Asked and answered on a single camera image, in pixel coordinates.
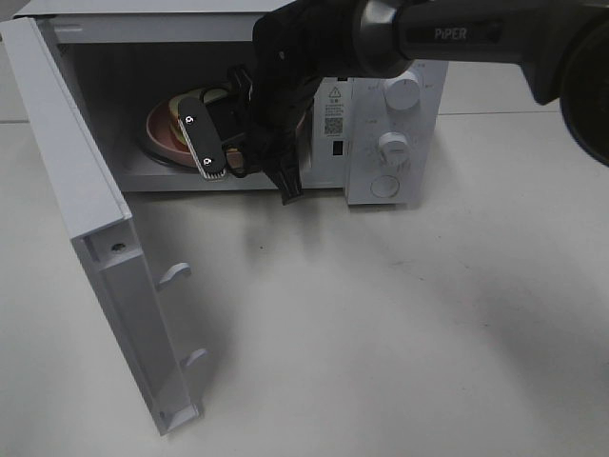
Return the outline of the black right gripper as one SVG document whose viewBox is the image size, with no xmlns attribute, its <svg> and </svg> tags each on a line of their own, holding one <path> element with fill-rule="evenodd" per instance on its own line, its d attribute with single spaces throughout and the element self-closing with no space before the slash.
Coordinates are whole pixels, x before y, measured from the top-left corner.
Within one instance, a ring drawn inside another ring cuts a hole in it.
<svg viewBox="0 0 609 457">
<path fill-rule="evenodd" d="M 207 112 L 224 147 L 240 148 L 250 128 L 248 102 L 239 94 L 206 103 Z M 281 194 L 284 206 L 303 195 L 299 156 L 294 145 L 272 152 L 265 160 L 265 174 Z"/>
</svg>

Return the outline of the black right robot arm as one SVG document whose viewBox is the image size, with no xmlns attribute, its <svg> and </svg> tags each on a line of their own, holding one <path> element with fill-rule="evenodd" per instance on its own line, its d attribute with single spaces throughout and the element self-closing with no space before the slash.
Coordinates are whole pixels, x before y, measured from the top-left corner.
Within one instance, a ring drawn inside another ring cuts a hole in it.
<svg viewBox="0 0 609 457">
<path fill-rule="evenodd" d="M 293 1 L 254 24 L 238 177 L 263 173 L 285 203 L 303 192 L 296 128 L 326 77 L 392 78 L 417 60 L 521 68 L 534 100 L 560 102 L 566 127 L 608 160 L 608 5 L 604 1 Z"/>
</svg>

